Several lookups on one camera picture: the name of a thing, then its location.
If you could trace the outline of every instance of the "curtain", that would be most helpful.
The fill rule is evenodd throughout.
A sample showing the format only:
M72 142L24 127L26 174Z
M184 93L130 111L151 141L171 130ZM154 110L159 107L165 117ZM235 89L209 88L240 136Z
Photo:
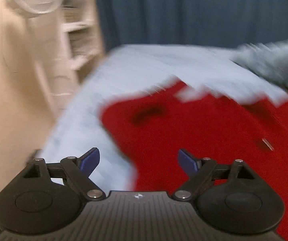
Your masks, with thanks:
M234 48L288 39L288 0L96 0L106 50L122 44Z

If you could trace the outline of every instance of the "mattress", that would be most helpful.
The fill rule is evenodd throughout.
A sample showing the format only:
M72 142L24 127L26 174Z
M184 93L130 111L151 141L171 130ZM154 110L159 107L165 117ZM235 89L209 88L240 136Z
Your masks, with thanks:
M190 86L227 95L239 103L266 93L276 105L288 99L279 87L241 68L230 59L235 50L201 46L126 45L114 49L59 118L40 157L59 162L100 150L98 167L90 176L103 191L131 190L136 171L101 126L101 106L121 95L145 91L177 76Z

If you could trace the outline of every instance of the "ribbed gray surface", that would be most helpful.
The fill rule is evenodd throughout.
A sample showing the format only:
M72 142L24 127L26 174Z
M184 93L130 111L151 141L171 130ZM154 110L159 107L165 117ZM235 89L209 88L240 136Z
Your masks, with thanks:
M70 225L40 236L0 234L0 241L281 241L274 233L237 237L208 226L186 202L166 192L113 191L103 201L90 202Z

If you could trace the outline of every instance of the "electric fan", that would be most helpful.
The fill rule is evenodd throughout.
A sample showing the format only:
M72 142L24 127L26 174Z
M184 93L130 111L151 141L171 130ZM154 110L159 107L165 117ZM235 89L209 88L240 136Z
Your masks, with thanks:
M32 58L34 60L34 68L37 79L47 100L47 103L55 116L57 115L57 108L49 88L47 75L42 66L41 57L39 56L31 18L55 11L61 5L61 2L62 0L5 0L6 6L8 8L12 9L14 12L25 18L26 27L30 36L28 42L30 44Z

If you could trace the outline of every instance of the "red blanket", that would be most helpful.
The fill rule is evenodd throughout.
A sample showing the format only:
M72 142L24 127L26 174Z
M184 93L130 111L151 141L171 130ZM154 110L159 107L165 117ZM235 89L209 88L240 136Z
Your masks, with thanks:
M278 108L268 99L241 106L212 95L182 102L174 94L186 86L178 81L103 110L104 127L137 168L135 189L172 193L185 182L177 162L181 148L223 164L243 159L283 198L286 212L278 233L288 240L288 102Z

